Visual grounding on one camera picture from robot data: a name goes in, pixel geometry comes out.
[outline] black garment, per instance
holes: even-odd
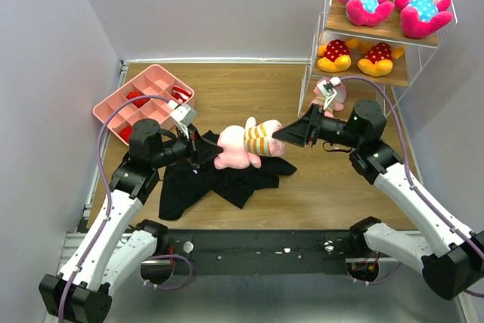
[[[208,131],[204,138],[217,142],[219,136]],[[175,220],[207,192],[214,191],[242,208],[255,190],[279,187],[278,175],[292,175],[297,168],[279,157],[261,157],[262,166],[246,169],[217,169],[213,160],[194,170],[188,163],[167,166],[160,198],[160,218]]]

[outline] pink organizer box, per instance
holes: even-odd
[[[191,93],[191,97],[186,101],[186,104],[195,107],[194,90],[160,65],[154,64],[97,104],[92,113],[104,123],[115,109],[121,106],[122,103],[128,101],[126,96],[131,91],[138,91],[143,95],[159,95],[179,103],[172,97],[172,90],[175,85],[180,86]],[[175,125],[175,122],[169,116],[171,112],[172,109],[168,107],[166,102],[156,99],[150,99],[140,108],[136,107],[134,104],[130,104],[124,107],[111,120],[107,128],[124,144],[128,145],[128,143],[119,136],[121,130],[128,126],[132,127],[138,120],[146,118],[156,120],[160,123],[163,129],[171,129]]]

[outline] wooden table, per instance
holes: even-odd
[[[131,64],[126,80],[149,64]],[[278,119],[283,125],[296,119],[303,64],[164,64],[168,71],[195,90],[198,115],[194,125],[201,133],[221,132],[232,124],[244,125],[249,116],[258,122]],[[345,119],[361,98],[374,98],[373,89],[359,83],[348,85]],[[385,140],[398,152],[396,126],[390,117]],[[162,221],[169,228],[348,228],[368,216],[398,229],[414,226],[382,192],[370,186],[351,167],[348,154],[325,153],[322,143],[314,148],[287,146],[285,159],[298,171],[282,177],[279,188],[256,191],[240,210],[213,192],[185,211],[178,221]],[[110,138],[104,168],[110,176],[127,147]],[[163,183],[160,182],[132,224],[158,219]],[[105,190],[98,183],[88,226],[103,203]]]

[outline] yellow plush toy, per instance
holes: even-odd
[[[378,77],[388,75],[393,69],[393,59],[399,59],[405,47],[392,48],[384,42],[370,46],[360,43],[360,52],[365,56],[358,61],[358,68],[367,75]]]
[[[350,49],[358,47],[358,39],[353,38],[348,41],[334,39],[326,45],[320,45],[318,56],[318,67],[324,72],[341,72],[348,70],[351,66]]]

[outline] wooden shelf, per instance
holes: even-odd
[[[408,87],[408,74],[407,74],[407,62],[405,60],[405,54],[402,55],[398,60],[393,61],[393,70],[386,76],[380,76],[380,77],[373,77],[369,76],[366,73],[363,73],[359,68],[358,68],[358,60],[361,59],[361,55],[358,54],[356,51],[353,51],[351,54],[351,60],[352,60],[352,65],[350,68],[346,71],[342,72],[337,72],[337,73],[326,73],[323,70],[320,70],[318,68],[318,61],[321,57],[316,58],[315,62],[315,68],[312,71],[312,75],[316,76],[364,76],[372,81],[375,81],[376,83],[380,83],[382,85],[388,85],[388,86],[403,86],[403,87]]]
[[[356,26],[349,21],[346,16],[345,5],[338,0],[332,1],[324,30],[348,36],[381,39],[388,42],[423,45],[426,47],[437,47],[439,45],[439,39],[437,38],[436,33],[424,39],[412,39],[406,37],[400,27],[400,12],[396,8],[393,9],[392,14],[387,20],[377,26]]]

